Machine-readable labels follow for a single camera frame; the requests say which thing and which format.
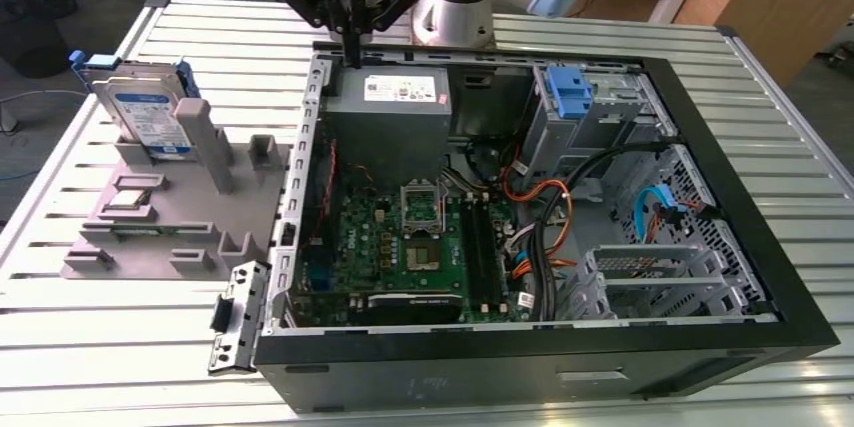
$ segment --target ram slot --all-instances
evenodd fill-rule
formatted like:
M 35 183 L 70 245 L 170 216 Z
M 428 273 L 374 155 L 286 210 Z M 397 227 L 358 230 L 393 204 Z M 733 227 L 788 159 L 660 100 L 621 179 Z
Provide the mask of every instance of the ram slot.
M 466 202 L 461 212 L 464 251 L 473 309 L 497 307 L 502 302 L 502 282 L 496 251 L 496 232 L 489 204 Z

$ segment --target blue drive bracket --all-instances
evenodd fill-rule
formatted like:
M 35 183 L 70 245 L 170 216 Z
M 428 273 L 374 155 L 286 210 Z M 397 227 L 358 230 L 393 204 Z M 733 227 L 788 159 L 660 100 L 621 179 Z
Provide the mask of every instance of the blue drive bracket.
M 75 72 L 75 75 L 86 85 L 87 90 L 93 93 L 93 88 L 90 82 L 87 82 L 86 78 L 81 74 L 81 71 L 85 69 L 90 70 L 106 70 L 115 72 L 117 68 L 123 64 L 122 57 L 118 55 L 105 55 L 95 54 L 86 60 L 86 53 L 82 50 L 75 50 L 69 56 L 69 60 L 71 61 L 71 70 Z M 197 80 L 193 76 L 193 68 L 187 61 L 182 58 L 174 64 L 175 73 L 178 78 L 182 81 L 182 86 L 185 87 L 185 93 L 187 97 L 198 99 L 202 97 L 199 93 L 199 87 L 197 86 Z
M 593 85 L 576 67 L 548 67 L 549 90 L 562 119 L 584 119 L 593 105 Z

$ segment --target green circuit board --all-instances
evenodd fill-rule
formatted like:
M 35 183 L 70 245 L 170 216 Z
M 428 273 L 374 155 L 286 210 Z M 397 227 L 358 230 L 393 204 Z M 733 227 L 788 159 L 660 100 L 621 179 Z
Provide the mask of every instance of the green circuit board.
M 348 303 L 354 294 L 394 292 L 460 295 L 466 305 L 461 322 L 518 320 L 512 308 L 505 312 L 482 312 L 469 306 L 469 275 L 461 232 L 464 199 L 446 197 L 442 212 L 436 212 L 429 199 L 413 200 L 408 219 L 444 218 L 445 232 L 438 239 L 426 233 L 405 238 L 398 195 L 354 195 L 345 200 L 331 282 L 323 292 L 314 292 L 303 298 L 310 305 L 302 307 L 310 313 L 311 324 L 348 325 Z M 493 203 L 490 216 L 498 238 L 498 230 L 512 220 L 510 204 Z

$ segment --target motherboard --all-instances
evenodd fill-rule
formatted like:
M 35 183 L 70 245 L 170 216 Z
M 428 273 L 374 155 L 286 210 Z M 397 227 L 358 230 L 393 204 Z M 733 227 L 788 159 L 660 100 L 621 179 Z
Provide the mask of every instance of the motherboard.
M 305 261 L 305 289 L 294 296 L 301 325 L 518 320 L 500 252 L 510 203 L 422 185 L 345 198 L 335 247 L 314 246 L 323 253 Z

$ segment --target metal slatted table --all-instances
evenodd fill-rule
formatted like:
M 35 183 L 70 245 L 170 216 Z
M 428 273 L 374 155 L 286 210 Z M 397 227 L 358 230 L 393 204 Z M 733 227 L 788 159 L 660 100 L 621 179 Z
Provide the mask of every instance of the metal slatted table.
M 437 422 L 839 427 L 854 418 L 854 183 L 736 38 L 706 27 L 497 16 L 504 49 L 665 57 L 769 220 L 843 345 L 749 372 L 700 394 L 608 402 L 406 412 Z M 190 61 L 229 138 L 293 142 L 311 42 L 287 6 L 173 0 L 147 7 L 118 54 Z M 378 36 L 408 43 L 409 27 Z M 226 424 L 297 420 L 263 378 L 207 377 L 211 307 L 225 283 L 66 281 L 78 237 L 118 154 L 118 128 L 91 96 L 0 236 L 0 424 Z M 22 414 L 41 414 L 25 417 Z M 366 425 L 389 413 L 325 417 Z

